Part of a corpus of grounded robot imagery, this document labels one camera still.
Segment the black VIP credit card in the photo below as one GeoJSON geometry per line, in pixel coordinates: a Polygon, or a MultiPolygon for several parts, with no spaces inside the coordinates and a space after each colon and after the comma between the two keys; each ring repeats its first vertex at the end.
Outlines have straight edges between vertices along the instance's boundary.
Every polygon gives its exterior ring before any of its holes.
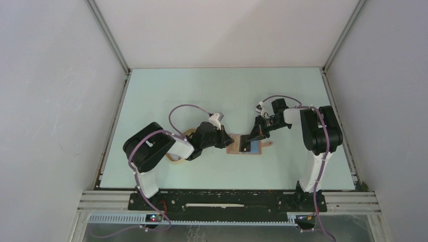
{"type": "Polygon", "coordinates": [[[249,135],[241,135],[238,151],[241,153],[251,152],[251,142],[247,140],[249,135]]]}

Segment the yellow oval tray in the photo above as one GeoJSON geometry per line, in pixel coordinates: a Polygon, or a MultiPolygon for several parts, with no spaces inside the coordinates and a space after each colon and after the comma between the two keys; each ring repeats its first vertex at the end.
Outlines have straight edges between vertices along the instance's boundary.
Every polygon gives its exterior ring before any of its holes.
{"type": "Polygon", "coordinates": [[[175,138],[176,142],[172,146],[172,148],[169,150],[169,152],[166,154],[167,159],[176,164],[183,163],[185,159],[187,159],[192,152],[194,151],[194,148],[190,149],[191,145],[188,142],[188,136],[190,137],[192,133],[194,133],[196,129],[191,128],[186,130],[183,135],[180,137],[183,139],[186,139],[186,143],[184,143],[183,140],[175,138]]]}

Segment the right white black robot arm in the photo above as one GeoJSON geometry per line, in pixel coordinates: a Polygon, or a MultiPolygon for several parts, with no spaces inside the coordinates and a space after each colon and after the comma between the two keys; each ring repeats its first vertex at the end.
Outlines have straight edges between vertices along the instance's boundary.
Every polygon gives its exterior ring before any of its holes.
{"type": "Polygon", "coordinates": [[[302,140],[308,151],[308,161],[300,180],[297,182],[302,192],[294,196],[294,206],[301,211],[308,210],[314,199],[310,194],[321,190],[321,183],[327,163],[332,154],[343,143],[343,133],[336,118],[333,107],[330,105],[316,108],[304,106],[297,101],[295,107],[286,104],[288,96],[272,95],[270,115],[264,107],[264,101],[255,108],[257,116],[252,130],[242,142],[251,143],[270,137],[270,132],[281,128],[291,129],[300,126],[302,140]]]}

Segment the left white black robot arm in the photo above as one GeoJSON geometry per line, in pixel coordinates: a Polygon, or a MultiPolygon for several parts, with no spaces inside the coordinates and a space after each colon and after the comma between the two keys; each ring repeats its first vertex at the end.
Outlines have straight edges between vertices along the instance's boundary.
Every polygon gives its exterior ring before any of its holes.
{"type": "Polygon", "coordinates": [[[140,204],[147,210],[158,207],[159,186],[153,169],[165,156],[170,155],[174,161],[191,161],[198,158],[204,149],[223,149],[233,143],[223,125],[218,128],[210,122],[202,122],[191,133],[178,136],[164,130],[157,122],[150,123],[123,145],[137,188],[142,193],[140,204]]]}

